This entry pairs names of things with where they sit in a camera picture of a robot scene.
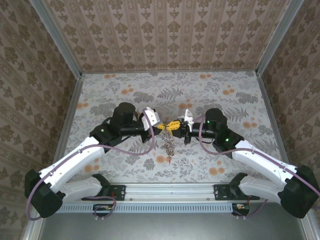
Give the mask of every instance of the yellow object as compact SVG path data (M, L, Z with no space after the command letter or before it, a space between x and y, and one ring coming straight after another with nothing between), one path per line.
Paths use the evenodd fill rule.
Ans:
M178 130L180 128L180 121L179 120L175 120L175 121L172 121L172 122L168 123L167 125L162 123L162 124L158 125L157 128L161 129L161 130L166 129L171 135L173 135L172 131Z

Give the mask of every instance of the floral tablecloth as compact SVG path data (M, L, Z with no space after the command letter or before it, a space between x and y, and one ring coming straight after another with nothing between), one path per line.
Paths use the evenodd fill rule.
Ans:
M177 119L180 109L188 108L197 117L210 108L219 108L230 129L262 151L280 157L253 71L85 74L82 78L66 154L111 117L119 103L129 102L138 112L145 107L156 109L163 122ZM150 144L142 144L137 136L117 147L141 153ZM214 150L211 144L205 146ZM73 180L101 173L112 183L214 183L229 182L239 172L259 176L248 165L205 153L196 139L184 145L183 138L173 138L163 131L149 154L130 156L109 151L86 165Z

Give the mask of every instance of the wall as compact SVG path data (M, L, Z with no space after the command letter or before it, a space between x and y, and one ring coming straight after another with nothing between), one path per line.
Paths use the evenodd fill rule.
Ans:
M27 0L0 1L0 239L18 239L24 175L55 155L75 78Z
M320 183L319 0L304 1L262 78L289 160Z
M83 72L254 69L288 0L45 0Z

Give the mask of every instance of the floor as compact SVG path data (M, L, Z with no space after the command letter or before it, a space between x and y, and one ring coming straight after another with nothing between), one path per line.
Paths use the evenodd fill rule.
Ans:
M82 79L66 153L111 117L119 103L129 102L138 112L145 107L155 108L163 122L177 119L184 108L190 109L194 117L219 108L228 118L230 129L262 151L280 157L253 71L85 74ZM150 144L131 137L118 147L140 153ZM206 147L213 150L210 144ZM214 183L229 182L239 172L260 177L248 165L205 153L195 139L185 146L183 139L164 131L156 137L156 147L148 155L136 157L110 151L86 165L73 180L101 173L112 183Z
M301 221L276 203L252 218L231 213L115 213L105 220L92 214L46 218L39 240L305 240Z

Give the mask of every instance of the gray floor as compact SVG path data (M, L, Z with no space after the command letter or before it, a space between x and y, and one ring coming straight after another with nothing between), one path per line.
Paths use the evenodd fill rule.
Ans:
M269 203L246 220L230 213L55 214L44 221L41 240L305 240L301 221Z

